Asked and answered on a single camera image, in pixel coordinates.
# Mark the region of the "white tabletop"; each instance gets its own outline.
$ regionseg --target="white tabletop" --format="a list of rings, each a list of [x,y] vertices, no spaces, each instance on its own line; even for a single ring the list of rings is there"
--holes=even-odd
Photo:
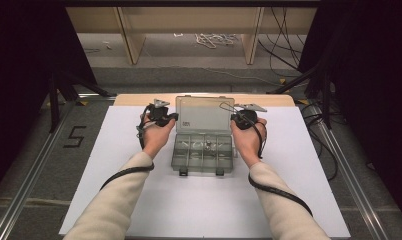
[[[99,191],[101,185],[141,150],[136,138],[144,107],[112,106],[88,160],[63,222],[64,235]],[[296,107],[267,107],[258,113],[268,120],[263,161],[271,164],[311,208],[328,236],[350,236],[317,154]],[[270,230],[248,169],[242,159],[224,177],[189,173],[180,177],[171,167],[175,131],[155,159],[132,215],[127,236],[148,238],[270,238]]]

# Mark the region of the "person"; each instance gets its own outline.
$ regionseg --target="person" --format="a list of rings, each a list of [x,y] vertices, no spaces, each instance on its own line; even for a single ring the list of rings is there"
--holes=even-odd
[[[256,127],[265,137],[266,120],[258,118]],[[144,131],[145,148],[136,153],[120,169],[149,167],[161,148],[167,143],[175,125],[172,119],[166,126],[152,125]],[[251,127],[240,130],[231,121],[236,148],[249,168],[256,183],[272,186],[295,195],[276,171],[258,157],[260,139]],[[124,239],[130,227],[130,216],[142,192],[149,171],[134,172],[115,178],[93,198],[64,239]],[[273,239],[329,239],[310,213],[299,203],[256,188],[268,220]]]

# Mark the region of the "beige sleeve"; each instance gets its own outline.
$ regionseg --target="beige sleeve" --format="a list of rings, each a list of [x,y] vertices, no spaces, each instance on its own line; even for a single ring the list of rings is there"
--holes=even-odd
[[[250,175],[256,183],[296,195],[275,170],[263,162],[251,166]],[[310,213],[300,204],[259,189],[256,189],[256,192],[269,221],[273,239],[329,239]]]
[[[144,152],[135,154],[121,169],[151,166]],[[124,239],[130,216],[149,172],[131,173],[108,183],[89,203],[64,239]]]

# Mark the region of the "floor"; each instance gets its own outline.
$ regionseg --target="floor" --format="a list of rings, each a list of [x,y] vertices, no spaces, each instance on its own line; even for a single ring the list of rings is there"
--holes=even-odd
[[[289,36],[294,49],[302,51],[305,36]],[[245,63],[241,40],[236,35],[232,45],[217,44],[215,49],[207,48],[196,42],[195,34],[157,34],[148,35],[142,55],[137,65],[129,65],[122,39],[116,34],[80,34],[99,86],[114,93],[155,93],[155,92],[245,92],[264,93],[279,87],[282,82],[290,81],[299,73],[287,64],[270,55],[259,45],[253,65]],[[268,49],[272,43],[267,36],[260,41]],[[278,44],[288,47],[286,41],[279,39]],[[290,51],[275,47],[274,53],[290,64],[296,65]],[[305,84],[291,89],[288,94],[295,100],[304,100]],[[79,93],[91,93],[77,87]],[[55,145],[48,152],[46,162],[37,176],[35,184],[27,197],[23,209],[9,232],[9,239],[61,239],[58,236],[62,220],[67,213],[74,191],[79,183],[92,146],[112,99],[86,99],[78,104],[61,105],[62,114],[70,112],[55,138]],[[306,105],[298,104],[300,110]],[[316,105],[303,110],[304,116],[319,111]],[[338,112],[336,101],[332,111]],[[68,148],[76,144],[69,135],[75,128],[75,135],[84,136],[80,147]],[[32,168],[39,152],[44,147],[50,128],[49,102],[40,110],[21,154],[11,166],[0,185],[0,219],[4,216],[13,198],[19,191],[26,174]],[[313,123],[311,129],[324,142],[321,123]],[[362,193],[378,216],[386,238],[402,239],[402,213],[394,203],[379,176],[367,166],[367,157],[344,122],[341,115],[332,117],[332,134],[344,157],[361,186]],[[312,140],[320,156],[323,169],[331,176],[335,164],[329,154],[316,140]],[[361,207],[356,203],[345,175],[341,169],[330,186],[341,209],[344,220],[352,234],[352,239],[378,239],[370,231]]]

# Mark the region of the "wrist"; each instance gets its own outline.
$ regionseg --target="wrist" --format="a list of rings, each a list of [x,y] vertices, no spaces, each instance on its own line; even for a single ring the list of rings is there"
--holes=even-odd
[[[257,154],[251,153],[251,154],[242,154],[241,153],[242,159],[244,159],[245,164],[247,164],[248,168],[251,168],[256,163],[261,162],[260,158],[257,156]]]
[[[145,148],[142,151],[148,154],[148,156],[150,156],[151,159],[154,160],[155,156],[157,156],[157,153],[160,151],[160,149],[153,148],[148,145],[145,146]]]

